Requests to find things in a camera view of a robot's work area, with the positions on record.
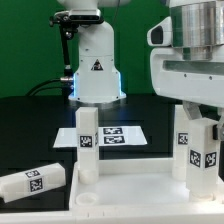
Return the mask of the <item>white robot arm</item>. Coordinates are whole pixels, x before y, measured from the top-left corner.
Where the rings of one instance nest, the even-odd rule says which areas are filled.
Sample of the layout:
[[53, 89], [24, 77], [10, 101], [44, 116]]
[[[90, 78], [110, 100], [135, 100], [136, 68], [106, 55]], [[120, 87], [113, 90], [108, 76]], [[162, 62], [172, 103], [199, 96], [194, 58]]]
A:
[[[57, 0], [65, 7], [54, 15], [62, 35], [79, 39], [79, 67], [73, 98], [85, 103], [119, 97], [114, 66], [113, 28], [100, 9], [131, 0]], [[213, 137], [224, 141], [224, 0], [165, 0], [170, 15], [147, 33], [153, 48], [150, 74], [155, 92], [181, 100], [189, 119], [201, 116], [199, 106], [218, 109]]]

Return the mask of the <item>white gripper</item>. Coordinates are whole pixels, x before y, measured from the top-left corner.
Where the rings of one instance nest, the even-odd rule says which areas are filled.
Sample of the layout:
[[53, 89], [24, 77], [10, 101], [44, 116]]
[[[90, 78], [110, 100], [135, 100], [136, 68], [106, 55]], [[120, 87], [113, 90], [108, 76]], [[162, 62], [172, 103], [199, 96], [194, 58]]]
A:
[[151, 79], [158, 95], [184, 101], [189, 120], [202, 118], [199, 104], [219, 107], [213, 138], [224, 141], [224, 46], [216, 47], [212, 56], [208, 61], [184, 61], [179, 49], [155, 48], [150, 55]]

